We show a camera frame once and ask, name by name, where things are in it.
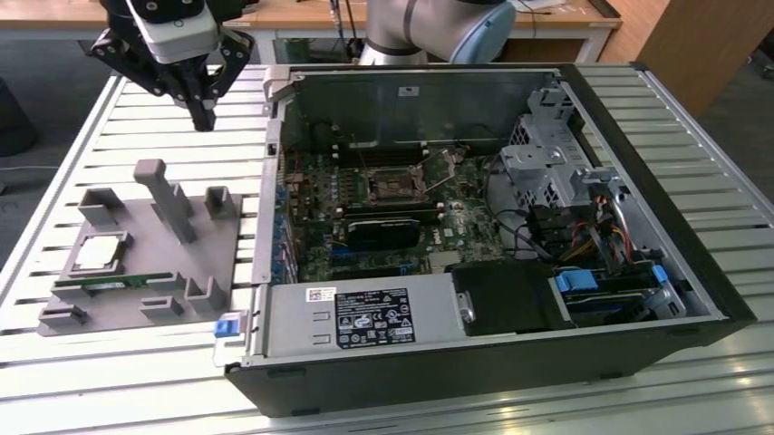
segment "blue latch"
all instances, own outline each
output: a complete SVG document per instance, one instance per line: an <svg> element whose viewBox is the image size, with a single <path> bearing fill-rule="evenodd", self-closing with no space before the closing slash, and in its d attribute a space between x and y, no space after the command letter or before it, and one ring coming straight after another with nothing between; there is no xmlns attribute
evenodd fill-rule
<svg viewBox="0 0 774 435"><path fill-rule="evenodd" d="M557 287L562 293L597 290L599 285L590 270L566 270L557 276Z"/></svg>
<svg viewBox="0 0 774 435"><path fill-rule="evenodd" d="M669 281L669 275L666 274L666 270L662 265L656 265L653 267L653 274L656 275L656 279L658 279L660 284L664 284Z"/></svg>
<svg viewBox="0 0 774 435"><path fill-rule="evenodd" d="M239 335L239 319L221 319L215 323L215 338L235 337Z"/></svg>

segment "barcode label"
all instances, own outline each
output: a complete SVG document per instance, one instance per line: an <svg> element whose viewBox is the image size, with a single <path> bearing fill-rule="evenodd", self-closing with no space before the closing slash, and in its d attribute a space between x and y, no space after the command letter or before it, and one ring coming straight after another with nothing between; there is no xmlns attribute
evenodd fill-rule
<svg viewBox="0 0 774 435"><path fill-rule="evenodd" d="M394 335L409 335L414 333L414 328L395 328Z"/></svg>
<svg viewBox="0 0 774 435"><path fill-rule="evenodd" d="M306 289L306 302L331 302L337 296L337 287L310 287Z"/></svg>

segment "slotted metal table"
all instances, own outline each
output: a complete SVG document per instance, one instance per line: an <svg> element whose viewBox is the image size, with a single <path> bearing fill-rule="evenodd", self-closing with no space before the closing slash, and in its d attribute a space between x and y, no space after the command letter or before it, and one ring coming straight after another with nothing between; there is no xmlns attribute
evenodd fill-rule
<svg viewBox="0 0 774 435"><path fill-rule="evenodd" d="M774 430L774 212L649 72L581 66L760 322L630 378L271 420L214 366L210 323L52 338L35 333L83 221L90 187L147 198L138 159L159 158L186 193L226 185L245 201L233 309L249 307L265 155L265 70L218 108L218 131L111 78L0 275L0 432L717 433ZM594 134L589 141L610 161Z"/></svg>

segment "green circuit board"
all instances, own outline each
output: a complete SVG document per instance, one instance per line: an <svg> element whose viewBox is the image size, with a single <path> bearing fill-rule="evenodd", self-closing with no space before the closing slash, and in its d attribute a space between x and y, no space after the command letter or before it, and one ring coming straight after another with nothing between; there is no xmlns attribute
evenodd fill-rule
<svg viewBox="0 0 774 435"><path fill-rule="evenodd" d="M369 181L401 168L341 168L327 155L302 154L298 166L303 175L291 175L297 181L290 190L297 251L299 252L299 281L321 282L341 276L359 276L357 271L393 270L398 275L438 273L433 260L438 253L445 258L477 261L503 257L503 244L493 219L481 198L485 171L491 156L465 158L454 147L430 147L430 157L414 172L414 184L425 193L413 198L405 195L401 177L387 179L382 192L387 201L417 201L437 206L441 225L421 227L419 242L406 249L353 252L346 245L346 222L339 219L342 207L358 209L378 203Z"/></svg>

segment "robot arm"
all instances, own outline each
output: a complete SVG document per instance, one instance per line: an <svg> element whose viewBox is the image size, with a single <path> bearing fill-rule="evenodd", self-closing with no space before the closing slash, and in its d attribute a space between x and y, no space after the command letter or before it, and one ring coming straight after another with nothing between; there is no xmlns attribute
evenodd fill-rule
<svg viewBox="0 0 774 435"><path fill-rule="evenodd" d="M100 0L108 30L90 50L150 93L168 93L188 109L198 131L211 131L214 107L249 63L255 41L226 29L259 0ZM207 69L221 50L225 65Z"/></svg>
<svg viewBox="0 0 774 435"><path fill-rule="evenodd" d="M114 70L156 96L170 94L211 131L214 107L249 63L255 41L226 29L259 0L100 0L108 30L91 48ZM509 38L507 0L369 0L361 64L417 64L431 53L451 63L487 63ZM225 65L210 72L221 50Z"/></svg>
<svg viewBox="0 0 774 435"><path fill-rule="evenodd" d="M487 63L509 39L517 10L507 0L369 0L362 65Z"/></svg>

